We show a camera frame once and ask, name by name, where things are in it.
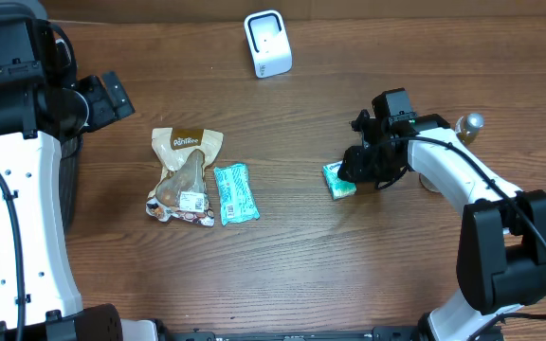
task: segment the product label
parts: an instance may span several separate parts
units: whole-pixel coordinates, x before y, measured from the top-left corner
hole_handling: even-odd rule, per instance
[[[328,169],[328,171],[333,171],[333,172],[338,173],[338,169],[340,169],[340,165],[342,165],[342,161],[338,161],[338,162],[335,162],[333,164],[330,164],[330,165],[326,166],[326,168]]]
[[[180,192],[180,210],[187,212],[203,213],[204,193]]]
[[[203,129],[174,129],[170,138],[170,146],[173,151],[199,146],[203,137]]]
[[[235,218],[235,207],[233,205],[227,205],[227,218]]]

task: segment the plastic package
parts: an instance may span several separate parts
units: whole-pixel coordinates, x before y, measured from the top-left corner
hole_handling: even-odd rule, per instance
[[[147,214],[161,222],[176,218],[214,226],[204,170],[222,144],[223,135],[209,130],[153,129],[153,150],[164,167],[161,180],[149,193]]]
[[[214,175],[220,194],[220,216],[223,225],[261,217],[250,190],[246,164],[215,168]]]
[[[332,193],[332,199],[340,199],[354,195],[357,191],[355,184],[338,179],[338,169],[342,161],[323,166],[323,176],[328,183],[328,189]]]

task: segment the brand logo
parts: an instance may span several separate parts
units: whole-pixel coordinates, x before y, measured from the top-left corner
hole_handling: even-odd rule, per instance
[[[204,136],[203,129],[173,129],[170,138],[172,150],[179,150],[187,147],[201,145]]]
[[[190,138],[190,137],[187,137],[187,138],[177,138],[177,139],[174,141],[174,146],[185,146],[185,145],[193,144],[193,143],[199,143],[199,140],[196,139],[196,138]]]

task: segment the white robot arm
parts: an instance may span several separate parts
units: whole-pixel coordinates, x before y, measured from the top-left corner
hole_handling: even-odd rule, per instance
[[[487,168],[464,147],[453,130],[435,128],[420,132],[418,136],[451,143],[456,148],[461,149],[509,197],[515,197],[521,191],[520,188],[503,180]],[[440,145],[423,141],[410,141],[408,144],[408,163],[414,171],[425,175],[461,216],[463,215],[463,208],[467,204],[473,204],[481,199],[490,202],[501,199],[464,159]],[[437,341],[464,341],[497,314],[512,313],[521,307],[520,304],[512,304],[501,307],[492,314],[482,315],[468,304],[459,289],[446,304],[431,312],[428,317],[428,324]]]
[[[97,76],[77,79],[71,43],[36,18],[37,5],[0,1],[0,340],[22,339],[23,331],[38,339],[156,340],[152,321],[120,320],[112,305],[82,306],[64,243],[61,143],[134,107],[113,72],[102,75],[106,88]]]
[[[373,109],[376,118],[362,110],[352,122],[362,134],[362,146],[345,152],[338,177],[386,188],[406,170],[419,172],[463,219],[460,289],[421,319],[412,339],[470,340],[500,316],[516,316],[509,314],[545,297],[546,194],[524,193],[500,178],[464,147],[441,117],[417,116],[404,89],[376,97]],[[379,187],[382,182],[387,185]],[[532,229],[524,227],[527,223]],[[522,244],[505,247],[505,232],[523,236]]]

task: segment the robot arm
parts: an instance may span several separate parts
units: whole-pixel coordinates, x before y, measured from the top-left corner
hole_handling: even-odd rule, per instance
[[[0,172],[14,192],[25,267],[26,325],[42,323],[47,312],[61,317],[83,309],[66,255],[58,193],[61,144],[39,133],[0,136]],[[0,189],[0,327],[17,326],[16,268],[12,229]]]
[[[354,183],[376,182],[378,187],[378,183],[398,180],[404,168],[417,171],[463,218],[457,261],[460,289],[441,308],[425,314],[413,339],[465,341],[497,315],[544,298],[546,252],[540,241],[458,152],[528,212],[545,242],[546,193],[524,193],[498,177],[464,147],[445,120],[437,115],[417,116],[404,89],[376,97],[373,109],[375,118],[363,110],[352,122],[362,134],[362,146],[345,152],[338,177]],[[505,230],[523,236],[522,244],[505,247]]]
[[[487,168],[461,143],[453,130],[440,127],[422,131],[418,136],[451,143],[462,150],[509,197],[515,197],[517,192],[521,191],[519,187],[503,180]],[[467,204],[473,204],[480,199],[491,202],[501,199],[458,154],[442,146],[423,141],[410,141],[408,143],[408,164],[414,171],[425,175],[461,215],[463,215],[463,208]]]

